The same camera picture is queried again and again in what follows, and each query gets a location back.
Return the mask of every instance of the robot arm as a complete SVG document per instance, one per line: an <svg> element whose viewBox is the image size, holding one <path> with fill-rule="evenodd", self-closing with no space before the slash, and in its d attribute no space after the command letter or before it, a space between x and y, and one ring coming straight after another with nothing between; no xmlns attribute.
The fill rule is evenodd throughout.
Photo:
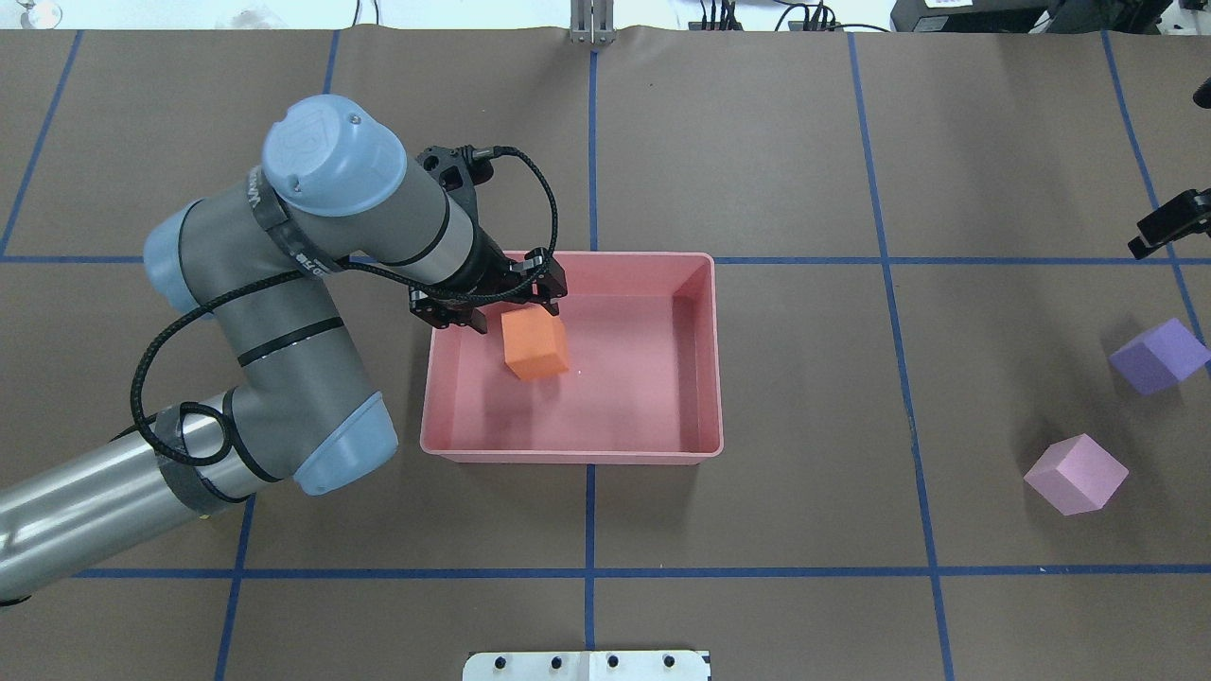
<svg viewBox="0 0 1211 681"><path fill-rule="evenodd" d="M520 156L551 198L551 245L521 263L478 224L474 187L499 155ZM271 482L292 476L323 494L385 463L395 429L322 279L373 270L412 285L411 311L434 327L484 333L477 307L490 302L558 314L567 286L552 257L555 219L550 187L511 148L430 148L409 159L344 97L291 107L245 182L186 206L144 247L155 288L182 313L213 313L246 383L139 424L137 374L132 411L143 433L0 492L0 605ZM389 271L351 262L356 252ZM249 292L214 304L241 288Z"/></svg>

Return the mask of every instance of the metal bracket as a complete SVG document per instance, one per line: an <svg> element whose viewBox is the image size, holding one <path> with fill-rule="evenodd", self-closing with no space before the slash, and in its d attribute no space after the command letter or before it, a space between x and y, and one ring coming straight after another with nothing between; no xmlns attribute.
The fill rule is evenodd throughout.
<svg viewBox="0 0 1211 681"><path fill-rule="evenodd" d="M604 47L618 36L614 30L614 0L572 0L572 42Z"/></svg>
<svg viewBox="0 0 1211 681"><path fill-rule="evenodd" d="M463 681L710 681L706 651L476 653Z"/></svg>

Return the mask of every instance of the ur logo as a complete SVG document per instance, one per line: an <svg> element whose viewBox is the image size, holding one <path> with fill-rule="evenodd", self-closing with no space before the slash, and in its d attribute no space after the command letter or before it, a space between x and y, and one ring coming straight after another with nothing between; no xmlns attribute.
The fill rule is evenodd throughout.
<svg viewBox="0 0 1211 681"><path fill-rule="evenodd" d="M332 121L328 111L314 110L303 118L282 121L279 128L276 144L277 160L287 166L299 168L299 166L314 167L323 158L323 150L328 144L328 125Z"/></svg>

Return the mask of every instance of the foam cube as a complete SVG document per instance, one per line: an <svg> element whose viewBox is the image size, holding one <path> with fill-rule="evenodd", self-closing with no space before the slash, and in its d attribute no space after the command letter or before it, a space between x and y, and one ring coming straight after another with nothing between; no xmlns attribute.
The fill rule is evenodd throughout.
<svg viewBox="0 0 1211 681"><path fill-rule="evenodd" d="M1060 513L1098 510L1127 476L1127 469L1089 435L1048 447L1026 474L1026 482Z"/></svg>
<svg viewBox="0 0 1211 681"><path fill-rule="evenodd" d="M1207 361L1211 350L1176 319L1144 331L1110 355L1114 368L1142 395L1177 385Z"/></svg>
<svg viewBox="0 0 1211 681"><path fill-rule="evenodd" d="M568 334L559 317L543 308L522 308L500 315L500 327L505 364L517 378L546 378L570 368Z"/></svg>

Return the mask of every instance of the black clamp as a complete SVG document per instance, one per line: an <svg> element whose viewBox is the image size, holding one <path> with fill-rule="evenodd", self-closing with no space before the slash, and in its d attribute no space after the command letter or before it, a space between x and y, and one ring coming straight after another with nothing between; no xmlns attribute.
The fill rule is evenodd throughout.
<svg viewBox="0 0 1211 681"><path fill-rule="evenodd" d="M1211 189L1187 189L1143 218L1136 227L1140 236L1127 244L1131 254L1142 261L1169 244L1190 234L1211 229Z"/></svg>
<svg viewBox="0 0 1211 681"><path fill-rule="evenodd" d="M252 217L274 240L274 245L294 263L299 271L310 279L320 279L329 274L344 271L337 261L315 245L299 225L291 219L277 191L269 184L260 166L248 171L248 206Z"/></svg>

